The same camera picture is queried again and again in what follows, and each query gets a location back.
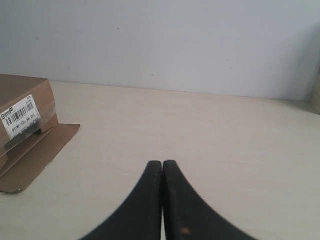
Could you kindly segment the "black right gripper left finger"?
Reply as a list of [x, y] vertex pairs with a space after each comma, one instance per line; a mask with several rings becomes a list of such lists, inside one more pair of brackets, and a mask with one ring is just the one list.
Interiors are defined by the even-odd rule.
[[161, 239], [162, 164], [148, 161], [133, 190], [105, 221], [82, 237], [83, 240]]

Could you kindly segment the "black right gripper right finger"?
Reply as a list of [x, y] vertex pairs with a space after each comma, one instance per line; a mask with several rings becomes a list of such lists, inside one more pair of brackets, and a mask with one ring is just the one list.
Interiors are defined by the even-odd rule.
[[253, 240], [213, 210], [174, 160], [163, 162], [162, 209], [167, 240]]

